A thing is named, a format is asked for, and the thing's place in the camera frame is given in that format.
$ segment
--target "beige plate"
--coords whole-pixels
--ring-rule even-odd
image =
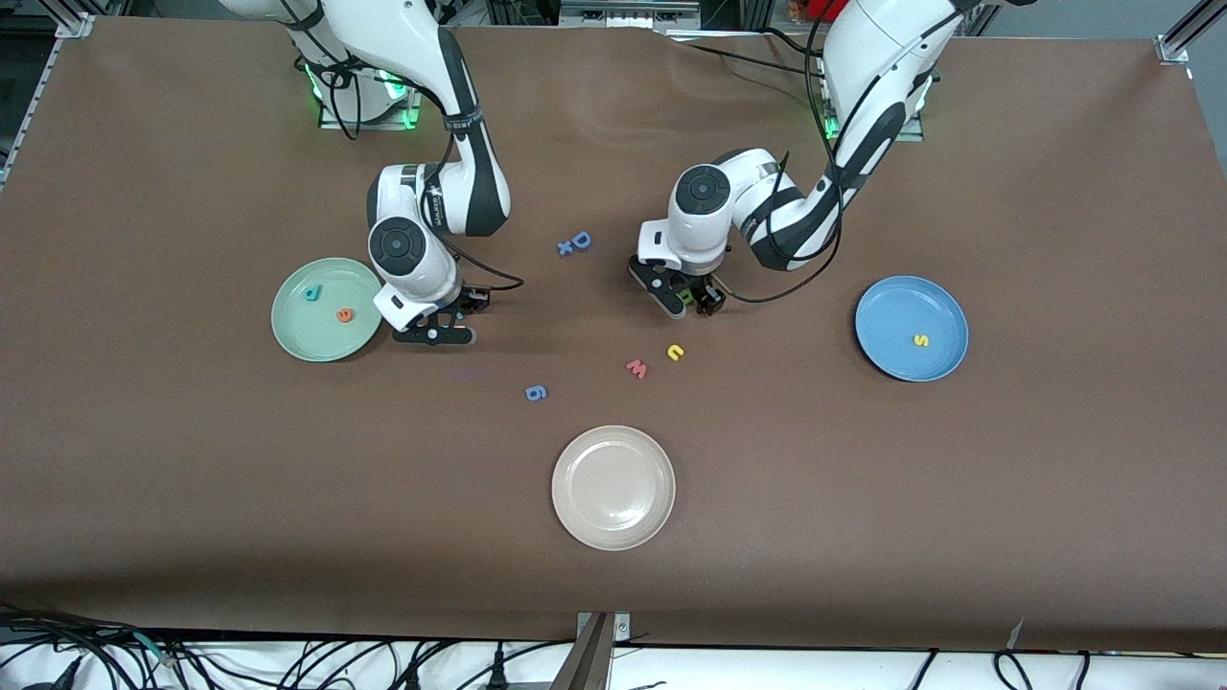
[[[659,443],[629,426],[580,433],[553,468],[553,510],[575,539],[602,551],[652,539],[674,510],[674,467]]]

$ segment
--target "plate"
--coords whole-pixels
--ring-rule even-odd
[[[308,292],[317,289],[315,300]],[[319,259],[296,270],[272,300],[272,335],[299,360],[331,362],[362,349],[379,328],[379,279],[353,259]],[[341,323],[337,312],[351,309]]]
[[[967,355],[967,317],[940,285],[896,275],[865,291],[856,339],[877,368],[903,381],[937,381]]]
[[[674,467],[650,436],[628,426],[580,433],[553,468],[553,510],[572,537],[625,551],[655,537],[674,510]]]

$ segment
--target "green plate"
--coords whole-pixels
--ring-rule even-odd
[[[315,301],[307,297],[318,286]],[[379,279],[353,259],[319,259],[296,270],[272,300],[272,335],[299,360],[331,362],[357,352],[379,328]],[[350,323],[336,313],[353,311]]]

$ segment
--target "blue plate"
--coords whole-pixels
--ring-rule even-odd
[[[967,355],[967,317],[936,282],[896,275],[865,291],[856,339],[877,368],[903,381],[937,381]]]

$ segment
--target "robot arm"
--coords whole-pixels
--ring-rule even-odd
[[[281,0],[220,0],[236,15],[253,20],[271,20],[281,23],[290,39],[302,53],[310,70],[320,101],[333,117],[342,123],[368,123],[379,119],[404,96],[389,90],[378,80],[373,68],[333,70],[348,54],[337,41],[315,0],[286,0],[293,11],[291,16]]]
[[[368,249],[385,282],[375,307],[398,340],[470,344],[471,329],[440,324],[439,316],[481,311],[490,290],[464,285],[440,236],[493,235],[510,214],[512,198],[460,45],[423,0],[323,0],[323,6],[353,55],[407,80],[438,106],[460,153],[456,162],[388,166],[371,185]]]
[[[795,270],[812,260],[831,241],[840,205],[847,207],[864,188],[923,103],[933,66],[958,27],[961,14],[977,4],[849,2],[823,47],[826,83],[843,125],[836,165],[827,166],[809,195],[780,173],[774,156],[763,149],[733,151],[710,165],[690,168],[674,187],[669,217],[640,227],[632,275],[666,313],[681,318],[685,304],[671,293],[670,282],[687,289],[696,282],[704,285],[709,298],[706,303],[699,298],[699,311],[719,308],[723,295],[692,279],[720,265],[730,226],[740,230],[763,266]],[[664,268],[666,275],[652,277],[645,265],[656,266],[656,274]]]
[[[411,176],[422,220],[449,235],[493,235],[512,212],[464,54],[425,1],[323,0],[336,37],[363,61],[409,80],[439,110],[459,162],[418,165]]]

